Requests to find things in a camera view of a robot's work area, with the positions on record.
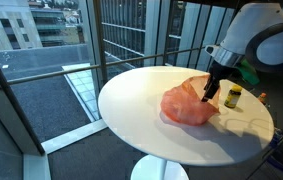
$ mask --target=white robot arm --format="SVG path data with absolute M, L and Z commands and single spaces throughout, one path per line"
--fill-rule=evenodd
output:
M 257 70 L 283 69 L 283 10 L 278 3 L 249 3 L 232 21 L 220 46 L 206 46 L 214 62 L 202 101 L 213 98 L 219 81 L 227 78 L 243 57 Z

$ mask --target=table pedestal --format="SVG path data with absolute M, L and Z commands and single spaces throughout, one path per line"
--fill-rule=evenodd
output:
M 140 159 L 134 166 L 131 180 L 189 180 L 179 163 L 167 161 L 151 155 Z

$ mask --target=small bottle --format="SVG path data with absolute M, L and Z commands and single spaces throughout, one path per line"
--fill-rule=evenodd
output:
M 267 94 L 266 93 L 261 93 L 261 95 L 258 97 L 259 101 L 263 104 L 263 105 L 266 105 L 266 96 Z
M 232 88 L 229 91 L 228 97 L 224 102 L 224 105 L 229 107 L 229 108 L 235 108 L 235 106 L 237 105 L 237 102 L 240 98 L 241 95 L 241 91 L 242 91 L 242 87 L 235 84 L 232 86 Z

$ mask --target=plastic bag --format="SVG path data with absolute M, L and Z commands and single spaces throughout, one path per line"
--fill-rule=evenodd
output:
M 191 126 L 204 124 L 219 112 L 220 88 L 213 99 L 201 102 L 209 75 L 195 76 L 163 94 L 161 111 L 171 120 Z

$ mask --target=round white table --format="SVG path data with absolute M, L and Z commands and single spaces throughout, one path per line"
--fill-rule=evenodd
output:
M 266 107 L 242 90 L 236 108 L 224 101 L 233 83 L 222 80 L 220 114 L 201 126 L 167 119 L 160 103 L 165 91 L 202 71 L 180 67 L 146 67 L 112 78 L 101 90 L 100 114 L 123 141 L 148 153 L 134 167 L 131 179 L 188 179 L 181 164 L 229 165 L 247 160 L 272 139 L 274 126 Z

